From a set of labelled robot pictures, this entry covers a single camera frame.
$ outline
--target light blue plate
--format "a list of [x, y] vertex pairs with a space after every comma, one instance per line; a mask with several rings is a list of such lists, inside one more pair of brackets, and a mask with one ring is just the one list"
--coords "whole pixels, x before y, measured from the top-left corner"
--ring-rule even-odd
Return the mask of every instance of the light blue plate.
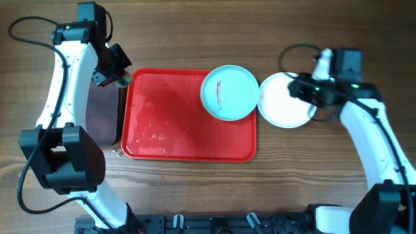
[[202, 83], [201, 100], [205, 109], [220, 120], [240, 120], [259, 101], [259, 84], [247, 69], [225, 65], [210, 72]]

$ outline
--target red tray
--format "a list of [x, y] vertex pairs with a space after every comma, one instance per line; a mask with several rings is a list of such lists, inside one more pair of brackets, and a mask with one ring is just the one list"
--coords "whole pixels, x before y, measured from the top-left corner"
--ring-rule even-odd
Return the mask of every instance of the red tray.
[[203, 107], [210, 70], [142, 68], [125, 106], [123, 152], [134, 159], [243, 163], [256, 151], [255, 111], [226, 122]]

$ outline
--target pink mark on plate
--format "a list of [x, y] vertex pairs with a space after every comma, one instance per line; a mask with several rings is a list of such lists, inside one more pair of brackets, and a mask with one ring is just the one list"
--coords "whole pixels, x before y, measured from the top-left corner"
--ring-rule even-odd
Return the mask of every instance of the pink mark on plate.
[[221, 93], [221, 81], [218, 81], [216, 83], [216, 98], [218, 99], [218, 110], [222, 109], [220, 93]]

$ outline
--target table top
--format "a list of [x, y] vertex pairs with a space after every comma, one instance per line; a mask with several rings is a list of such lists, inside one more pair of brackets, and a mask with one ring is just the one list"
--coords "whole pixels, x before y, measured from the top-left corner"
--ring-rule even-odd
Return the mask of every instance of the table top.
[[[18, 137], [32, 129], [46, 101], [53, 53], [7, 36], [22, 16], [57, 22], [76, 19], [76, 1], [4, 0], [0, 5], [0, 233], [72, 233], [86, 212], [77, 203], [44, 215], [24, 213], [16, 187], [25, 163]], [[213, 69], [236, 64], [258, 81], [279, 72], [278, 55], [298, 42], [363, 51], [364, 80], [381, 90], [390, 124], [416, 162], [414, 64], [415, 1], [101, 1], [114, 21], [111, 43], [119, 43], [138, 68]], [[54, 26], [18, 25], [16, 35], [51, 42]], [[311, 72], [308, 50], [290, 54], [292, 72]], [[309, 203], [353, 207], [367, 184], [359, 157], [339, 121], [280, 129], [258, 116], [258, 147], [244, 164], [134, 161], [118, 157], [120, 143], [103, 147], [106, 178], [134, 212], [144, 214], [271, 213], [301, 211]], [[66, 197], [40, 188], [30, 171], [24, 198], [33, 209]]]

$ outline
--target wooden surface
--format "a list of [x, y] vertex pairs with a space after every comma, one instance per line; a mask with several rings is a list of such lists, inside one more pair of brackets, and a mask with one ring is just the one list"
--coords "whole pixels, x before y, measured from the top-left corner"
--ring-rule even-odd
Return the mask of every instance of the wooden surface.
[[[75, 1], [16, 1], [0, 5], [0, 233], [71, 233], [85, 215], [77, 203], [49, 214], [24, 213], [16, 187], [25, 163], [22, 129], [34, 127], [53, 73], [53, 53], [15, 42], [10, 23], [22, 16], [58, 22], [76, 18]], [[390, 123], [416, 162], [415, 1], [103, 1], [114, 36], [137, 68], [248, 68], [259, 81], [278, 72], [286, 46], [308, 42], [363, 51], [364, 79], [378, 85]], [[51, 42], [52, 25], [24, 22], [17, 35]], [[291, 71], [311, 71], [309, 51], [293, 53]], [[366, 193], [358, 155], [339, 121], [279, 129], [258, 117], [258, 150], [244, 164], [133, 161], [103, 148], [106, 177], [136, 214], [301, 211], [309, 203], [355, 206]], [[25, 183], [29, 207], [50, 207], [64, 197]]]

